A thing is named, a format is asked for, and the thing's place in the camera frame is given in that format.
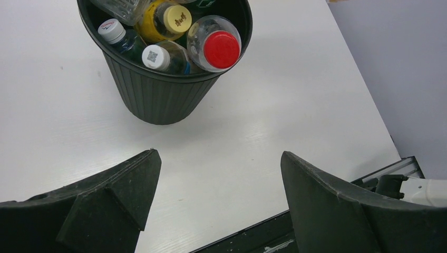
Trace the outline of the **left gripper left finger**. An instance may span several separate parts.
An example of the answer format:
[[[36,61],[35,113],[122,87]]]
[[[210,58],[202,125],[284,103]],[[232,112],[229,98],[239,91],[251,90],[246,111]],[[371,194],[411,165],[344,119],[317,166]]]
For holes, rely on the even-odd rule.
[[[161,172],[155,149],[25,201],[1,203],[1,252],[134,252]]]

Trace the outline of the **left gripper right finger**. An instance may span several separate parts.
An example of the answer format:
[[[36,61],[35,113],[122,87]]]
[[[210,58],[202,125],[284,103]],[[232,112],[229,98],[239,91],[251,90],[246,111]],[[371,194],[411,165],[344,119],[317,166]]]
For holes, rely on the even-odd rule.
[[[299,252],[446,252],[446,208],[371,192],[289,151],[280,168]]]

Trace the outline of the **black ribbed plastic bin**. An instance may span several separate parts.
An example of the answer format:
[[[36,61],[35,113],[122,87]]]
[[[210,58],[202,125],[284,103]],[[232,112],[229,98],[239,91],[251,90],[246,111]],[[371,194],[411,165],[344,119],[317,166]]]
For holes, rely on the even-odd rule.
[[[142,121],[168,125],[183,120],[196,108],[218,78],[232,68],[219,73],[207,72],[195,65],[188,54],[190,74],[168,74],[152,70],[128,60],[99,35],[98,27],[114,17],[91,1],[78,1],[77,5],[81,21],[101,49],[125,106]],[[216,1],[206,13],[191,15],[192,24],[208,15],[222,16],[233,23],[241,37],[242,57],[252,34],[252,14],[247,1]],[[188,31],[174,41],[186,50]]]

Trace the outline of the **green tea bottle white cap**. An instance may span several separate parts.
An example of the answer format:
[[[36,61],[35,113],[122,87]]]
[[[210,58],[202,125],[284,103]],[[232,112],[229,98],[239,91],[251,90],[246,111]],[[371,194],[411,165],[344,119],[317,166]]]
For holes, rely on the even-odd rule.
[[[190,74],[191,71],[187,50],[174,41],[147,46],[141,59],[144,66],[168,74]]]

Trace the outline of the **clear blue water bottle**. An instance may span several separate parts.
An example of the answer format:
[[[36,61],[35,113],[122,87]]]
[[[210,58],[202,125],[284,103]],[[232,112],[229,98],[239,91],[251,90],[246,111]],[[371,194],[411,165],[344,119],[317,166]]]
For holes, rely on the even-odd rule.
[[[142,52],[147,45],[135,30],[125,29],[116,18],[111,18],[98,27],[98,33],[125,58],[142,64]]]

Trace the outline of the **yellow juice bottle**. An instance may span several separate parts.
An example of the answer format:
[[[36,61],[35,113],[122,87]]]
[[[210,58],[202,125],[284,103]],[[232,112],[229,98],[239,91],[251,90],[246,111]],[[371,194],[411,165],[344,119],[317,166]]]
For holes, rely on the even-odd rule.
[[[190,11],[175,1],[151,1],[134,29],[148,43],[179,39],[192,24]]]

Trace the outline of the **clear bottle blue green label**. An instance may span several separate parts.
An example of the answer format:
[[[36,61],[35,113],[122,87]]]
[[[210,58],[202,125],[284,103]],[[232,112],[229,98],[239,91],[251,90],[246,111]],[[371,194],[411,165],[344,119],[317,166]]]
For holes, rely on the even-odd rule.
[[[150,0],[92,0],[99,9],[110,14],[121,23],[134,26],[147,9]]]

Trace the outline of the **clear bottle red label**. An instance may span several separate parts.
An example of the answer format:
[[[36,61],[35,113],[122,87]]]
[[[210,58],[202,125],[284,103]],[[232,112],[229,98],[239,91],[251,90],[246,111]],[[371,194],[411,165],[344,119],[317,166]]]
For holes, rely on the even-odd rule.
[[[187,33],[187,51],[199,68],[219,73],[233,67],[241,55],[241,37],[228,19],[208,15],[195,21]]]

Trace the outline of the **clear bottle dark green label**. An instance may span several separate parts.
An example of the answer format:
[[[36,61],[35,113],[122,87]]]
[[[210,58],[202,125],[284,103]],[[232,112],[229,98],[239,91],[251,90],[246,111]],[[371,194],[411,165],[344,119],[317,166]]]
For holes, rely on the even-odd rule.
[[[216,0],[174,0],[187,8],[191,14],[204,14],[209,11]]]

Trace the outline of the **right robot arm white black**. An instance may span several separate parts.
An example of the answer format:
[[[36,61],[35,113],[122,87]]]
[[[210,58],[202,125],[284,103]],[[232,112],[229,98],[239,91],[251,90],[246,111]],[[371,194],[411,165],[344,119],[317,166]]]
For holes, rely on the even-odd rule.
[[[446,180],[385,174],[353,184],[390,198],[431,207],[446,207]]]

